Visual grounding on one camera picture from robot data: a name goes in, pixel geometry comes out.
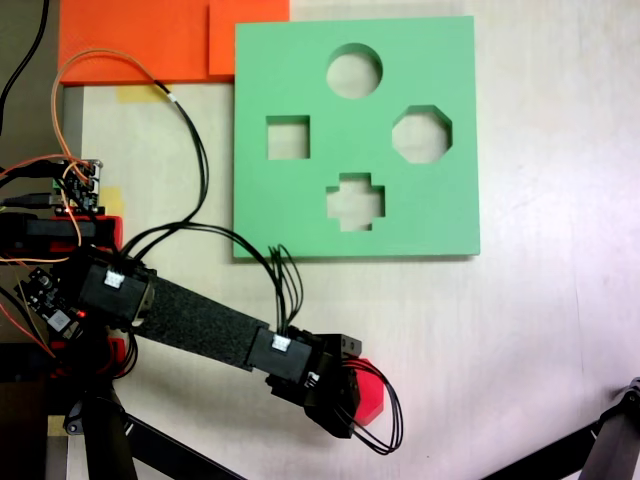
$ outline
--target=orange wire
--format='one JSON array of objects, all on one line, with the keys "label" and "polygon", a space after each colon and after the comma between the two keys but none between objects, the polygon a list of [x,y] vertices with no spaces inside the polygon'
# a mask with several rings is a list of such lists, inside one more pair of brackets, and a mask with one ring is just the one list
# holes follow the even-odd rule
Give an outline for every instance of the orange wire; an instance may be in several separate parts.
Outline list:
[{"label": "orange wire", "polygon": [[[67,177],[69,170],[71,170],[76,162],[71,162],[67,169],[62,174],[62,181]],[[60,189],[60,194],[62,195],[62,203],[64,204],[65,211],[69,214],[71,218],[71,222],[73,223],[74,228],[76,229],[76,233],[78,234],[78,247],[82,246],[82,234],[80,233],[80,227],[78,227],[78,222],[76,221],[76,217],[73,216],[73,212],[71,211],[71,207],[69,206],[69,202],[67,200],[67,196],[64,193],[63,189]]]},{"label": "orange wire", "polygon": [[76,158],[73,157],[71,155],[62,155],[60,153],[58,154],[54,154],[54,155],[44,155],[42,157],[36,157],[36,158],[30,158],[29,160],[25,160],[24,162],[20,162],[14,166],[12,166],[11,168],[7,168],[4,172],[0,173],[0,177],[7,175],[9,172],[11,172],[12,170],[15,170],[16,168],[20,168],[23,167],[25,165],[29,165],[30,163],[35,163],[35,162],[39,162],[41,160],[53,160],[56,158],[60,158],[60,159],[64,159],[67,160],[69,162],[77,162],[77,163],[82,163],[83,165],[89,165],[89,162],[82,160],[80,158]]},{"label": "orange wire", "polygon": [[[76,164],[78,163],[88,163],[85,162],[84,160],[80,160],[78,158],[72,157],[70,155],[45,155],[43,157],[37,157],[37,158],[32,158],[29,160],[25,160],[24,162],[21,162],[17,165],[14,165],[13,167],[9,168],[8,170],[5,170],[3,172],[3,175],[6,175],[8,171],[13,170],[14,168],[18,168],[21,167],[22,165],[28,165],[29,163],[33,163],[33,162],[37,162],[40,160],[48,160],[51,158],[66,158],[70,161],[69,166],[66,168],[66,170],[64,171],[64,173],[62,174],[62,179],[64,180],[67,177],[67,174],[69,173],[69,170],[71,170],[72,168],[75,167]],[[71,207],[69,205],[69,201],[67,200],[67,196],[64,193],[64,190],[60,190],[60,193],[62,195],[62,202],[64,203],[64,208],[65,211],[69,214],[69,217],[71,218],[71,222],[73,223],[73,227],[76,230],[76,234],[78,235],[78,246],[82,246],[82,234],[80,232],[80,227],[78,226],[78,222],[76,220],[76,218],[73,215],[73,212],[71,210]],[[53,260],[47,260],[47,259],[42,259],[42,258],[2,258],[0,257],[0,262],[3,263],[17,263],[19,265],[22,265],[26,268],[29,268],[28,265],[26,265],[24,262],[37,262],[37,263],[61,263],[61,262],[65,262],[69,260],[69,257],[65,257],[65,258],[57,258],[57,259],[53,259]]]},{"label": "orange wire", "polygon": [[56,356],[53,354],[53,352],[52,352],[51,350],[49,350],[49,348],[48,348],[44,343],[42,343],[40,340],[38,340],[36,337],[34,337],[34,336],[31,334],[31,332],[29,332],[29,331],[27,331],[25,328],[23,328],[23,327],[22,327],[22,325],[20,325],[20,324],[18,323],[18,321],[17,321],[15,318],[13,318],[13,317],[9,314],[9,312],[7,312],[7,309],[6,309],[6,308],[4,308],[4,305],[2,305],[2,303],[0,303],[0,311],[2,311],[2,313],[4,314],[4,316],[5,316],[5,317],[7,317],[7,319],[8,319],[11,323],[13,323],[13,325],[14,325],[18,330],[20,330],[23,334],[25,334],[25,335],[26,335],[27,337],[29,337],[31,340],[33,340],[34,342],[36,342],[40,348],[42,348],[45,352],[47,352],[47,355],[49,355],[49,356],[51,356],[51,357],[53,357],[53,358],[56,358]]},{"label": "orange wire", "polygon": [[58,75],[56,75],[56,78],[53,82],[53,89],[51,91],[51,120],[53,121],[53,130],[56,134],[56,138],[58,139],[58,143],[60,144],[60,148],[62,148],[62,151],[69,156],[71,156],[71,149],[69,148],[69,145],[67,144],[66,140],[64,139],[64,135],[62,134],[60,122],[58,120],[58,111],[56,108],[58,104],[58,87],[60,86],[60,80],[62,79],[62,76],[67,71],[67,69],[69,69],[69,67],[71,67],[74,63],[81,59],[86,59],[87,57],[97,55],[111,55],[114,57],[125,59],[142,70],[152,82],[155,82],[156,80],[156,77],[154,77],[153,74],[134,57],[127,53],[121,52],[119,50],[112,50],[110,48],[90,48],[88,50],[83,50],[64,62],[64,64],[60,67]]}]

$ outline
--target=white connector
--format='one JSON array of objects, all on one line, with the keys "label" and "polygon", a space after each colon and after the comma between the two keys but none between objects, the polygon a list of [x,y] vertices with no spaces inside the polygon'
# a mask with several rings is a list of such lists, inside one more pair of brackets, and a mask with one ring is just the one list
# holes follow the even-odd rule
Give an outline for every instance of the white connector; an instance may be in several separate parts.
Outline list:
[{"label": "white connector", "polygon": [[273,343],[271,346],[276,350],[280,350],[281,352],[286,352],[289,349],[289,345],[291,345],[291,339],[287,337],[281,337],[278,334],[273,336]]},{"label": "white connector", "polygon": [[107,276],[104,279],[104,284],[109,285],[115,289],[120,289],[122,283],[124,282],[124,275],[121,273],[112,272],[111,270],[107,270]]}]

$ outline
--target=black foam padding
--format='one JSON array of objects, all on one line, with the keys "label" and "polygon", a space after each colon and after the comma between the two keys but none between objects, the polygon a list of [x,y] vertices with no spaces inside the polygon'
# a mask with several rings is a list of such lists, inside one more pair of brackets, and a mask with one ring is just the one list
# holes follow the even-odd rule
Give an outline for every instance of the black foam padding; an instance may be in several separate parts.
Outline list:
[{"label": "black foam padding", "polygon": [[137,335],[251,371],[245,361],[259,328],[269,325],[168,280],[155,282],[155,299]]}]

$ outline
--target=octagonal hole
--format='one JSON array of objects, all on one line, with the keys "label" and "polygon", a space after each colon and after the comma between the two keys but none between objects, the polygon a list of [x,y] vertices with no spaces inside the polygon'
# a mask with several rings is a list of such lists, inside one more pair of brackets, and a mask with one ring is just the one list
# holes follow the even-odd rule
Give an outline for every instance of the octagonal hole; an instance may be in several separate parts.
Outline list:
[{"label": "octagonal hole", "polygon": [[350,43],[331,55],[327,83],[344,98],[363,98],[373,93],[382,80],[382,61],[370,47]]},{"label": "octagonal hole", "polygon": [[410,163],[436,162],[453,145],[452,127],[437,107],[411,106],[394,124],[393,148]]}]

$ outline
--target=yellow tape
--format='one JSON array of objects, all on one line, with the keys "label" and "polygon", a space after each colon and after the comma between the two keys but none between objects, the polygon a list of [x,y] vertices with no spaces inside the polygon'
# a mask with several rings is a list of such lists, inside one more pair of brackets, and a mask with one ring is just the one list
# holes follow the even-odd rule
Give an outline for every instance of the yellow tape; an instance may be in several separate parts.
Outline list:
[{"label": "yellow tape", "polygon": [[168,102],[165,93],[155,85],[120,85],[116,87],[118,103]]},{"label": "yellow tape", "polygon": [[119,187],[100,187],[100,204],[105,207],[107,215],[124,216],[124,200]]}]

